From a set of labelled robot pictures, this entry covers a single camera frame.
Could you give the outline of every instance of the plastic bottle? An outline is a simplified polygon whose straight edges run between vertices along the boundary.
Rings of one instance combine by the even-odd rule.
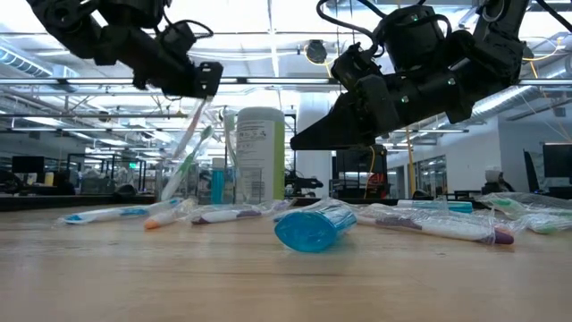
[[[274,232],[294,250],[321,252],[332,246],[356,221],[350,209],[329,206],[290,213],[278,222]]]
[[[213,157],[213,179],[211,181],[211,204],[221,205],[224,192],[224,158]]]
[[[240,110],[237,121],[237,196],[260,203],[284,199],[284,113],[271,107]]]

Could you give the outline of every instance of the white bottle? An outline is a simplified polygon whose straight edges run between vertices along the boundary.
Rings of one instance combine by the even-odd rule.
[[[276,108],[240,110],[237,203],[284,199],[284,127],[284,113]]]

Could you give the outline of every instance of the wooden table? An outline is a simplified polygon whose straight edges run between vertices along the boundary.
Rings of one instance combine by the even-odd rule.
[[[570,321],[572,233],[487,247],[358,226],[325,254],[267,219],[144,232],[0,214],[0,321]]]

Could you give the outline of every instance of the cable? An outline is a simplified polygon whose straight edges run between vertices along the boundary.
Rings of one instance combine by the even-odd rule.
[[[175,23],[172,23],[171,20],[169,20],[169,17],[167,16],[167,13],[165,13],[163,16],[164,16],[164,20],[167,21],[167,24],[169,24],[169,26],[165,29],[165,31],[174,28],[177,24],[180,24],[180,23],[192,23],[192,24],[194,24],[194,25],[197,25],[197,26],[203,28],[204,30],[206,30],[206,32],[208,32],[208,34],[206,34],[206,35],[197,36],[197,39],[210,38],[210,37],[212,37],[212,36],[215,35],[215,33],[213,32],[213,30],[211,30],[211,29],[208,28],[205,24],[200,23],[200,22],[198,22],[198,21],[194,21],[194,20],[191,20],[191,19],[187,19],[187,20],[182,20],[182,21],[177,21],[177,22],[175,22]]]
[[[405,135],[407,136],[408,143],[408,154],[409,154],[409,193],[411,193],[411,198],[413,198],[413,192],[415,192],[415,175],[413,171],[413,151],[411,150],[411,137],[409,136],[409,127],[405,128]]]
[[[322,4],[325,4],[325,3],[328,2],[328,1],[329,1],[329,0],[320,0],[320,1],[318,1],[318,4],[315,6],[315,11],[318,13],[318,15],[320,16],[320,18],[322,18],[322,19],[324,19],[325,21],[328,21],[328,22],[330,22],[330,23],[333,23],[333,24],[335,24],[335,25],[342,26],[342,27],[345,27],[345,28],[348,28],[348,29],[351,29],[351,30],[355,30],[355,31],[361,32],[361,33],[363,33],[364,35],[368,36],[368,37],[372,40],[372,46],[369,48],[369,51],[371,52],[372,55],[375,54],[375,52],[377,51],[377,42],[378,42],[378,41],[377,41],[377,39],[375,38],[374,33],[371,32],[371,31],[369,31],[369,30],[367,30],[367,29],[365,29],[365,28],[358,27],[358,26],[356,26],[356,25],[353,25],[353,24],[351,24],[351,23],[347,23],[347,22],[344,22],[344,21],[339,21],[339,20],[337,20],[337,19],[335,19],[335,18],[332,18],[332,17],[326,15],[326,14],[322,11]],[[358,1],[361,2],[362,4],[366,4],[366,3],[367,3],[367,1],[365,1],[365,0],[358,0]]]
[[[550,57],[554,56],[556,53],[558,53],[558,50],[559,50],[558,46],[560,46],[560,39],[558,39],[557,45],[554,47],[554,51],[552,53],[545,55],[545,56],[542,56],[542,57],[538,57],[538,58],[523,58],[522,60],[524,60],[526,62],[538,62],[538,61],[544,60],[546,58],[550,58]]]
[[[534,63],[530,62],[530,68],[532,68],[533,70],[533,74],[535,76],[535,78],[538,78],[538,72],[536,72],[536,68],[534,68]],[[546,93],[541,90],[541,92],[543,93],[544,98],[548,98],[548,96],[546,95]],[[522,96],[522,94],[520,95],[520,97],[522,97],[522,99],[525,101],[526,105],[528,106],[528,108],[530,108],[534,114],[536,113],[536,110],[534,110],[530,104],[528,104],[528,102],[526,101],[526,99]],[[560,120],[556,120],[556,123],[558,124],[558,126],[560,127],[560,129],[562,130],[562,132],[564,132],[564,134],[560,133],[559,131],[556,131],[556,129],[554,129],[550,124],[548,124],[548,122],[544,121],[544,123],[546,123],[546,125],[548,125],[551,129],[553,129],[555,132],[558,133],[558,135],[560,135],[561,137],[563,137],[565,140],[571,141],[572,142],[572,138],[570,137],[570,135],[568,134],[568,132],[566,131],[566,129],[564,128],[564,126],[562,125],[562,122]]]
[[[449,19],[442,14],[434,14],[434,15],[431,15],[428,17],[421,18],[417,21],[413,21],[413,22],[409,22],[409,23],[400,23],[397,25],[400,27],[412,28],[412,27],[420,26],[422,24],[426,24],[427,22],[434,22],[434,21],[443,21],[447,24],[447,35],[445,37],[449,36],[452,33],[453,28],[450,25]]]
[[[369,146],[370,149],[372,149],[372,164],[369,167],[369,173],[368,174],[373,174],[374,173],[374,165],[375,165],[375,150],[373,146]],[[369,175],[367,177],[366,180],[366,192],[364,192],[364,199],[367,198],[367,185],[369,184],[369,179],[371,178],[371,175]]]
[[[357,0],[358,2],[360,2],[361,4],[363,4],[364,6],[368,7],[371,11],[373,11],[375,14],[377,14],[378,16],[385,18],[387,17],[387,14],[382,13],[381,10],[379,10],[375,4],[370,3],[367,0]]]
[[[528,102],[526,101],[525,97],[522,96],[522,94],[518,94],[518,95],[522,98],[522,100],[525,101],[526,106],[528,106],[528,108],[530,108],[530,110],[533,111],[534,114],[538,114],[538,112],[536,112],[536,110],[534,110],[533,107],[530,106],[530,104],[528,104]],[[549,128],[551,128],[556,133],[558,133],[558,135],[561,136],[562,138],[564,138],[564,140],[572,142],[572,139],[570,139],[570,137],[568,136],[568,134],[566,133],[566,130],[564,130],[564,128],[562,128],[562,130],[564,130],[566,135],[564,135],[564,134],[560,133],[558,130],[554,129],[552,127],[552,125],[550,125],[548,122],[544,121],[544,124],[546,124]]]
[[[560,22],[560,24],[562,24],[562,26],[564,26],[569,32],[572,32],[572,24],[570,24],[570,22],[568,22],[566,19],[564,19],[564,17],[557,13],[556,10],[552,9],[551,6],[546,4],[544,0],[536,0],[536,3],[538,3],[544,10],[546,10],[554,19]]]

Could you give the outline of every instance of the column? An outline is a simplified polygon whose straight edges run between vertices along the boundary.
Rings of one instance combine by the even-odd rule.
[[[328,93],[302,93],[297,113],[298,133],[304,131],[330,111],[332,103]],[[317,198],[329,195],[330,179],[332,179],[331,151],[298,151],[296,152],[296,170],[298,176],[316,178],[324,184],[323,188],[314,190]]]

